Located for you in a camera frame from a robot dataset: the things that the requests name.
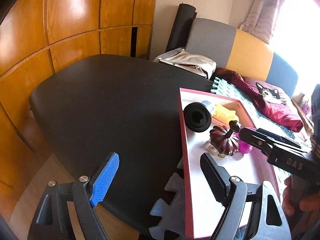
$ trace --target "blue clamp pad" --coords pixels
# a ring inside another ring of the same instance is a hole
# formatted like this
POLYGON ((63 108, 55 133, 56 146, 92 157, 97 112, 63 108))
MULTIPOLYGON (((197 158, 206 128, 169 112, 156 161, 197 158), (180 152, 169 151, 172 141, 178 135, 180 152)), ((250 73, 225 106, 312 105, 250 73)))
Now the blue clamp pad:
POLYGON ((98 170, 100 174, 98 174, 92 185, 92 195, 90 197, 90 203, 92 206, 97 206, 97 204, 104 199, 118 168, 119 155, 112 153, 112 156, 104 167, 102 167, 102 171, 100 172, 100 169, 98 170))

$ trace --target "clamp screw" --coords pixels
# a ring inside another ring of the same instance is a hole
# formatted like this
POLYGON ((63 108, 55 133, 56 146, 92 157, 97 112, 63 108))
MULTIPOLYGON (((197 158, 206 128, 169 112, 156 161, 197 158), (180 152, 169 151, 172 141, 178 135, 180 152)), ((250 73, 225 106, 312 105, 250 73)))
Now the clamp screw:
POLYGON ((237 177, 237 176, 232 176, 232 177, 231 177, 231 181, 232 181, 232 182, 240 182, 240 178, 237 177))
POLYGON ((48 182, 48 186, 49 186, 49 187, 53 187, 54 185, 56 185, 55 180, 50 180, 50 181, 48 182))
POLYGON ((88 176, 81 176, 80 178, 79 178, 79 181, 81 181, 81 182, 86 182, 86 181, 88 181, 88 176))

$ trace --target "black rubber cylinder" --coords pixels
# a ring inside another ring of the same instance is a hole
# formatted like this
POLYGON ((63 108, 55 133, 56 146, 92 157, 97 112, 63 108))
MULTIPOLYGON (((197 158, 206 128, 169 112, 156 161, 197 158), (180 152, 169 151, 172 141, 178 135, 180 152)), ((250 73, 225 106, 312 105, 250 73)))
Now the black rubber cylinder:
POLYGON ((207 107, 199 102, 187 105, 183 110, 186 126, 193 132, 204 132, 211 124, 211 113, 207 107))
POLYGON ((196 8, 194 6, 186 3, 179 4, 165 52, 186 46, 195 17, 196 8))

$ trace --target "cat face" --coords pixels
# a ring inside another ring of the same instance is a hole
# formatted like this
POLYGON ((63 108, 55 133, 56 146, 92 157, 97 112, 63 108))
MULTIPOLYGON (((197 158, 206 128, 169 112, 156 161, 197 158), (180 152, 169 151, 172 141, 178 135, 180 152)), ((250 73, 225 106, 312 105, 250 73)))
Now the cat face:
POLYGON ((263 87, 260 83, 256 82, 256 86, 259 90, 259 93, 262 94, 264 100, 269 103, 277 105, 286 105, 286 100, 280 99, 279 91, 277 89, 269 89, 263 87))
POLYGON ((259 90, 259 93, 265 98, 277 98, 280 99, 279 91, 277 89, 269 89, 263 87, 260 83, 256 82, 256 86, 259 90))

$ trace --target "hand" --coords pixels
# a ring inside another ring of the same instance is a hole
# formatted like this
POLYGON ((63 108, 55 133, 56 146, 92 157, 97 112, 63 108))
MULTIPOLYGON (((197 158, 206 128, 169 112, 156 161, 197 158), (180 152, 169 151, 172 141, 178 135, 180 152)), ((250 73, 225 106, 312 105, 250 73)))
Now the hand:
MULTIPOLYGON (((283 202, 282 202, 282 209, 284 213, 286 213, 289 217, 294 215, 294 206, 290 202, 291 199, 291 176, 286 178, 284 181, 284 184, 287 186, 283 191, 283 202)), ((311 196, 308 196, 302 200, 300 200, 299 208, 302 211, 310 212, 312 211, 312 214, 310 215, 307 222, 301 226, 301 231, 306 232, 308 228, 313 224, 315 219, 317 218, 320 210, 320 194, 316 193, 311 196)))

